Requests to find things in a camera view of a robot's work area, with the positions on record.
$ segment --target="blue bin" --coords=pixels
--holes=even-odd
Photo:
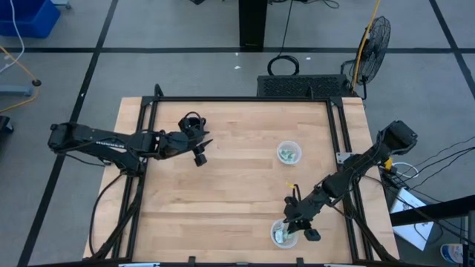
[[[48,37],[60,14],[51,0],[13,0],[13,5],[22,37]],[[10,0],[0,0],[0,35],[16,36]]]

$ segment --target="fan grille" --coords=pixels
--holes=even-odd
[[[360,65],[358,68],[358,84],[371,82],[378,73],[387,51],[391,33],[391,24],[385,17],[378,17],[373,21],[370,29],[370,38],[366,40],[361,53]]]

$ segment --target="plastic cup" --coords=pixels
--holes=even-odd
[[[289,151],[293,153],[293,156],[288,156]],[[277,157],[283,164],[294,165],[302,157],[302,149],[296,142],[285,141],[277,147]]]
[[[298,241],[298,233],[290,234],[287,238],[282,238],[282,233],[287,231],[288,223],[284,223],[284,219],[279,219],[272,224],[270,228],[270,238],[279,248],[292,248]]]

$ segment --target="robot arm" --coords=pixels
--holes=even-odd
[[[414,133],[402,121],[394,121],[379,132],[377,142],[363,154],[354,154],[346,159],[341,168],[314,186],[312,192],[303,198],[286,197],[285,223],[289,223],[288,232],[304,230],[309,241],[319,241],[320,234],[312,229],[310,222],[320,213],[324,205],[334,206],[349,192],[350,184],[359,180],[374,165],[385,162],[391,155],[409,152],[417,142]]]
[[[204,148],[212,141],[201,143],[209,133],[204,131],[205,124],[205,118],[190,112],[178,123],[179,132],[143,131],[128,135],[66,122],[51,125],[48,146],[56,154],[80,151],[96,156],[103,162],[114,163],[121,172],[136,176],[144,171],[140,158],[161,160],[193,151],[196,165],[205,164]]]

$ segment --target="black table leg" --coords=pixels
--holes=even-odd
[[[267,0],[239,0],[239,44],[262,50],[266,32]]]

